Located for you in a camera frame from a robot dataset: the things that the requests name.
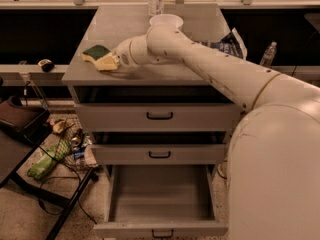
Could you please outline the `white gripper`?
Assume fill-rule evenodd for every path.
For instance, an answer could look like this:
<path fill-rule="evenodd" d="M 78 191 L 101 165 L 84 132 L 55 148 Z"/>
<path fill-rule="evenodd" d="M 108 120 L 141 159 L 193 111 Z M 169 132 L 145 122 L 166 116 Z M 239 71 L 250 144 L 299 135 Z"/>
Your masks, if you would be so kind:
<path fill-rule="evenodd" d="M 124 67 L 132 67 L 134 62 L 130 53 L 132 40 L 126 39 L 113 49 L 113 54 L 108 54 L 95 62 L 95 67 L 99 71 L 116 70 L 119 65 Z"/>

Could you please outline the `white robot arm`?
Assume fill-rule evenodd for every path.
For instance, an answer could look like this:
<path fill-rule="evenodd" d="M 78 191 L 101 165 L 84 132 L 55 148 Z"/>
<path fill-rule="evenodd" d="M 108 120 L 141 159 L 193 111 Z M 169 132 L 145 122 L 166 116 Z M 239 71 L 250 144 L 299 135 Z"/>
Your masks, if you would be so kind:
<path fill-rule="evenodd" d="M 230 240 L 320 240 L 320 88 L 190 40 L 170 24 L 112 50 L 179 61 L 243 108 L 228 150 Z"/>

